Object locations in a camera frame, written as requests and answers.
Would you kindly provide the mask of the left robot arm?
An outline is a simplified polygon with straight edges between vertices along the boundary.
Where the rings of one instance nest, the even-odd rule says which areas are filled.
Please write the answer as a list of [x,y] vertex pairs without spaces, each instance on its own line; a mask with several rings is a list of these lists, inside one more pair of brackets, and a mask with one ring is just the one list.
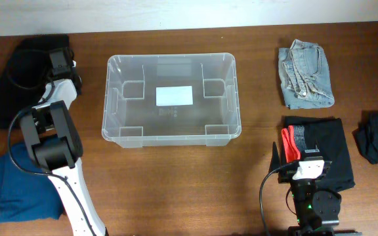
[[45,92],[18,117],[28,155],[56,189],[73,234],[107,235],[83,177],[83,146],[69,113],[82,86],[73,53],[63,47],[46,54]]

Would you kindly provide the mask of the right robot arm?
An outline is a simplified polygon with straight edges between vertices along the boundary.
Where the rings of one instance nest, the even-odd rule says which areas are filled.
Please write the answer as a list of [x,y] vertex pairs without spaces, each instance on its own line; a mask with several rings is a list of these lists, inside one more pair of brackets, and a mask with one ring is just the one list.
[[272,158],[268,174],[261,183],[272,174],[278,175],[280,184],[289,184],[286,195],[291,195],[297,226],[287,229],[288,235],[361,235],[354,230],[336,231],[339,225],[342,197],[336,191],[318,187],[318,182],[326,176],[331,161],[326,161],[318,149],[303,153],[299,160],[283,163],[278,148],[272,144]]

